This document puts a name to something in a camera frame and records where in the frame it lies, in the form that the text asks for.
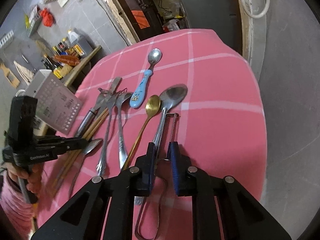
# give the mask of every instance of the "pink tablecloth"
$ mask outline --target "pink tablecloth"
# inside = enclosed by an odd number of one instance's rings
[[[139,109],[128,109],[124,125],[124,141],[129,151],[146,119],[145,104],[151,95],[159,95],[167,87],[183,83],[188,94],[171,112],[181,115],[176,140],[190,156],[193,165],[216,177],[234,176],[256,198],[260,199],[266,170],[267,139],[265,118],[259,88],[247,62],[222,43],[212,30],[181,30],[142,41],[100,60],[84,79],[76,95],[83,100],[79,116],[68,136],[72,136],[88,109],[93,107],[98,88],[108,89],[116,76],[123,78],[118,90],[134,91],[149,67],[147,54],[158,48],[163,57],[155,66],[146,99]],[[118,125],[113,112],[107,153],[109,177],[119,171]],[[136,157],[146,153],[153,140],[160,115],[149,122]],[[95,138],[103,138],[104,122]],[[84,163],[75,191],[96,174],[100,149]],[[65,156],[45,164],[47,176],[60,167]],[[75,163],[54,200],[42,192],[38,223],[41,226],[66,201]],[[162,163],[160,172],[169,180],[163,200],[159,239],[192,239],[191,198],[177,198],[172,188],[170,164]],[[156,181],[148,210],[143,218],[144,237],[153,237],[156,230],[156,201],[162,184]],[[138,208],[134,211],[134,225]]]

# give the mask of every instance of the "pink sleeve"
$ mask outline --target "pink sleeve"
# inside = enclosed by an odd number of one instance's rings
[[[7,174],[4,174],[0,204],[17,232],[23,239],[28,239],[32,226],[33,206],[24,202],[22,193],[14,190],[8,180]]]

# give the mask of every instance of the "concrete floor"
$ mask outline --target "concrete floor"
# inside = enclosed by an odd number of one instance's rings
[[[320,25],[304,0],[271,0],[259,86],[265,207],[297,239],[320,206]]]

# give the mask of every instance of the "metal bolt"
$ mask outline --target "metal bolt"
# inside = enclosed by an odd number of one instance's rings
[[[99,183],[102,180],[102,178],[100,176],[94,176],[91,181],[93,183]]]
[[[198,168],[195,167],[195,166],[190,166],[190,167],[188,168],[188,171],[191,172],[191,173],[195,173],[195,172],[198,171]]]
[[[131,167],[131,168],[129,169],[129,171],[130,171],[131,173],[137,173],[137,172],[139,171],[139,168],[138,168],[138,167]]]
[[[234,182],[235,182],[235,179],[234,179],[233,177],[231,177],[231,176],[226,176],[226,177],[225,177],[225,181],[226,181],[227,183],[234,183]]]

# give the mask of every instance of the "chopstick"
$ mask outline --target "chopstick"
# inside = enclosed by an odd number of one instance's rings
[[[99,129],[99,127],[102,125],[104,120],[107,118],[109,112],[108,109],[105,109],[101,115],[89,126],[87,131],[84,133],[82,138],[86,139],[89,141],[91,137],[95,134],[95,132]],[[73,163],[79,156],[79,154],[82,152],[82,150],[75,150],[75,151],[70,151],[69,156],[65,163],[63,164],[63,167],[60,169],[57,177],[55,178],[53,184],[52,184],[52,197],[55,197],[57,191],[60,189],[65,177],[68,174],[68,171],[72,167]]]

